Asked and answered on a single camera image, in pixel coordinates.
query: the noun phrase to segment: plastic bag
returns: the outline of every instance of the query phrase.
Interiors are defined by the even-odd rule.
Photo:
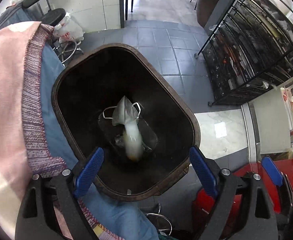
[[[217,27],[217,24],[212,25],[212,26],[210,26],[209,30],[210,30],[210,31],[214,31],[216,27]]]
[[[54,37],[59,38],[59,43],[65,41],[83,41],[84,33],[81,26],[71,19],[70,13],[65,14],[65,17],[54,27],[53,31]]]

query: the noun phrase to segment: wire rack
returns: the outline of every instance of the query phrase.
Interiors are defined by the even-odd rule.
[[[293,78],[291,7],[283,0],[234,0],[194,55],[206,61],[215,97],[209,106],[243,104]]]

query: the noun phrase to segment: plant pot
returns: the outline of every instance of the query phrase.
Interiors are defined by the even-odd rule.
[[[198,23],[204,28],[219,0],[197,0],[196,18]]]

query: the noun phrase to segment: black trash bin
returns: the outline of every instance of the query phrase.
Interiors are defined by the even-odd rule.
[[[113,127],[111,120],[102,117],[102,111],[116,106],[124,95],[141,106],[138,126],[151,148],[139,162],[130,161],[115,144],[124,126]],[[101,46],[71,62],[54,84],[52,105],[79,160],[96,147],[103,148],[104,162],[94,184],[116,200],[139,201],[161,195],[188,172],[189,149],[200,145],[194,114],[152,65],[128,45]]]

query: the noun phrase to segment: red object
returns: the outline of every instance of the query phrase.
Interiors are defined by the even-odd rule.
[[[274,162],[279,171],[282,171],[284,174],[287,174],[288,179],[293,187],[293,159],[290,160],[283,160],[283,161],[275,161]],[[276,186],[272,183],[270,177],[267,175],[266,171],[262,167],[261,163],[251,163],[247,164],[243,168],[239,169],[238,171],[234,172],[237,176],[243,176],[248,171],[253,171],[255,173],[258,173],[267,190],[268,193],[273,201],[274,211],[277,213],[280,213],[280,202],[279,202],[279,196],[276,189]],[[234,202],[232,206],[232,210],[230,212],[227,227],[232,227],[233,222],[236,219],[239,207],[241,202],[241,195],[236,195],[234,197]],[[207,212],[209,213],[214,205],[214,199],[208,196],[205,191],[202,189],[198,192],[196,200],[192,203],[192,216],[193,216],[193,231],[197,231],[202,225],[207,217]]]

